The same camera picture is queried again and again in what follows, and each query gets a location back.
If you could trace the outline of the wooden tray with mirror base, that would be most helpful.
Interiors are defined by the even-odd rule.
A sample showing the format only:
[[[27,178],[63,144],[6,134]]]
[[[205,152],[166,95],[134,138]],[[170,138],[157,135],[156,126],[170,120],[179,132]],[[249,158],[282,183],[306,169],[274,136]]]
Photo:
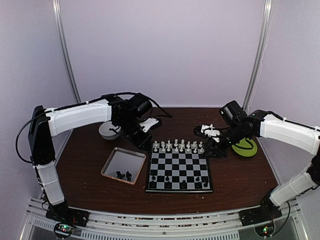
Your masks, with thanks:
[[[113,180],[117,180],[130,185],[135,185],[145,163],[147,155],[145,153],[115,147],[104,166],[101,169],[101,175]],[[132,174],[132,180],[118,179],[116,172],[125,174],[129,171]]]

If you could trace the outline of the black knight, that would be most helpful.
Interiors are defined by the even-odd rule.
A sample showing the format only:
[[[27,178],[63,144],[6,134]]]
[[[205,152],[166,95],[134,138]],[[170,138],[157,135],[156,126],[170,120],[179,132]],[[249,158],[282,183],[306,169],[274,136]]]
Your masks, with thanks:
[[[202,183],[201,182],[196,182],[195,183],[195,188],[196,189],[201,189],[202,188]]]

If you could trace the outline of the black and grey chessboard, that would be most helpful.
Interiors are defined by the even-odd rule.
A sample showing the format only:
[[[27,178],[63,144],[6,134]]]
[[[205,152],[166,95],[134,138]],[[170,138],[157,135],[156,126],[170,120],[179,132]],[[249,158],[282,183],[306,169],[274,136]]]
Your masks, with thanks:
[[[158,142],[158,152],[154,152],[153,142],[148,161],[145,191],[147,193],[213,193],[210,166],[199,152],[200,142],[197,142],[197,153],[194,153],[194,148],[192,148],[193,142],[190,142],[190,152],[186,152],[188,143],[186,141],[183,152],[180,152],[181,141],[178,141],[178,152],[175,152],[174,142],[170,142],[171,152],[167,152],[167,142],[165,142],[165,152],[162,152],[161,142]],[[166,176],[169,176],[169,181],[165,181]],[[203,181],[203,177],[208,177],[208,181]],[[186,189],[181,189],[183,180],[186,181]],[[150,182],[155,182],[154,188],[149,188]],[[166,182],[171,182],[171,188],[165,188]],[[196,189],[195,183],[201,183],[201,188]]]

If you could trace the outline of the black king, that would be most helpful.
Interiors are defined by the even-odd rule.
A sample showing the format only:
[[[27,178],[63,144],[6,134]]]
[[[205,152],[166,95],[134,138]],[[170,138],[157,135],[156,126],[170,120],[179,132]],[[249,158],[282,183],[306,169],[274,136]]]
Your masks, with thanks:
[[[180,184],[180,188],[181,189],[186,189],[187,188],[187,182],[185,180],[183,180]]]

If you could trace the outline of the black rook corner piece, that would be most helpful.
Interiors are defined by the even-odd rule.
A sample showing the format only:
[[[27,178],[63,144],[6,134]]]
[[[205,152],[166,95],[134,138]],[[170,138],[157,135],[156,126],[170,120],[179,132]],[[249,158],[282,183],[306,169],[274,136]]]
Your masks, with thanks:
[[[149,188],[154,188],[154,187],[155,187],[155,182],[151,181],[151,182],[149,183]]]

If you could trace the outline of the black bishop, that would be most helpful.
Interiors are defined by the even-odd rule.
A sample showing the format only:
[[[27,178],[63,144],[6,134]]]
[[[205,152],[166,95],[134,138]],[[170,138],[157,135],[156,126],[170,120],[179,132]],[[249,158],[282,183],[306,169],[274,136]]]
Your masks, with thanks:
[[[172,188],[172,183],[170,181],[165,183],[165,188],[166,189],[171,189]]]

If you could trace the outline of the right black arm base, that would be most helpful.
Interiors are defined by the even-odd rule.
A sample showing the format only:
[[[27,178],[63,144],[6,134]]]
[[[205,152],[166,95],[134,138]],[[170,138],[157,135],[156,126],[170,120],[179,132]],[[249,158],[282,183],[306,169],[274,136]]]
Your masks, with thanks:
[[[275,219],[282,217],[279,208],[272,210],[260,207],[241,210],[239,218],[243,227],[254,227],[255,233],[262,238],[271,237],[276,232]]]

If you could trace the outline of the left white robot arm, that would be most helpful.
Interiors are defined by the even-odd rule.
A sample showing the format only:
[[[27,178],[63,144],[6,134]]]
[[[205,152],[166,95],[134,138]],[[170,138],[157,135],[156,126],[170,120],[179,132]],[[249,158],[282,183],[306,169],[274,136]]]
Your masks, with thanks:
[[[149,151],[153,146],[150,130],[162,125],[158,117],[142,119],[152,108],[151,99],[141,93],[133,93],[130,99],[111,93],[57,108],[44,108],[41,105],[34,108],[31,120],[25,123],[29,128],[27,137],[31,152],[28,162],[38,174],[55,217],[67,222],[72,218],[72,211],[65,206],[67,201],[55,166],[56,153],[52,138],[91,124],[111,123],[109,130],[112,133],[124,135],[139,150]]]

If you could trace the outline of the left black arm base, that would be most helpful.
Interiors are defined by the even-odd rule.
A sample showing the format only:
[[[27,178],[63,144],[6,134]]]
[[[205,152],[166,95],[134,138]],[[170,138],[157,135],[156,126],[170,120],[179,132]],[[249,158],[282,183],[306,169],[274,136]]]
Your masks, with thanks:
[[[65,240],[72,234],[80,230],[80,227],[86,227],[90,213],[85,210],[69,208],[66,214],[57,213],[53,209],[46,211],[45,217],[56,221],[53,227],[53,233],[58,239]]]

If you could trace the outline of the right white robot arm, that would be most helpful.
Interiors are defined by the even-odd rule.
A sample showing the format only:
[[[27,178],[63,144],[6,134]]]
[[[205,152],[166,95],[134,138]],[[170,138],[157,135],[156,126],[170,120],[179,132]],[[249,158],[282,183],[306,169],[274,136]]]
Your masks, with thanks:
[[[206,141],[200,148],[200,154],[205,158],[225,158],[228,148],[241,140],[261,138],[268,142],[276,141],[281,147],[292,150],[292,153],[281,153],[277,147],[273,157],[287,157],[285,161],[297,161],[299,157],[309,157],[302,160],[297,167],[291,166],[294,175],[286,182],[270,190],[261,200],[256,210],[259,220],[268,220],[282,204],[303,195],[320,185],[320,128],[288,120],[272,111],[255,110],[250,114],[239,110],[220,110],[227,127],[219,128],[213,125],[198,125],[193,133]]]

